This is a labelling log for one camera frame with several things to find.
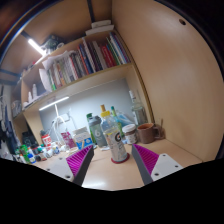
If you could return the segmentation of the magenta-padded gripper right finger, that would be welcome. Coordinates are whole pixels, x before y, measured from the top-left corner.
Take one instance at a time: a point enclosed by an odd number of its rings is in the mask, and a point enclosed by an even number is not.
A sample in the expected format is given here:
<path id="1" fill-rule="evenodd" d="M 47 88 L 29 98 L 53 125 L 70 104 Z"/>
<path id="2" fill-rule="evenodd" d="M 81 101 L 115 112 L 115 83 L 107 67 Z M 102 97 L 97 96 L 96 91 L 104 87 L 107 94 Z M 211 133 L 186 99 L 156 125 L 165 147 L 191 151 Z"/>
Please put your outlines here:
<path id="1" fill-rule="evenodd" d="M 182 166 L 168 154 L 156 154 L 137 144 L 132 145 L 132 155 L 145 185 L 182 169 Z"/>

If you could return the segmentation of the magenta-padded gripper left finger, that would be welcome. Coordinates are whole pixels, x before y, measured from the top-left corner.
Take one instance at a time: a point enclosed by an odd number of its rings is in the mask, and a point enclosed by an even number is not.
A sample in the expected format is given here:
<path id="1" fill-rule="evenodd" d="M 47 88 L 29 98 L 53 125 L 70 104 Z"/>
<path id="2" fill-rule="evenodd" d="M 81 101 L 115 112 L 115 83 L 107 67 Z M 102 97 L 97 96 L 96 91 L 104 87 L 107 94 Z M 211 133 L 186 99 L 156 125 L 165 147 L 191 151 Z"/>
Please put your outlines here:
<path id="1" fill-rule="evenodd" d="M 88 146 L 69 156 L 59 156 L 45 170 L 81 186 L 93 156 L 94 149 Z"/>

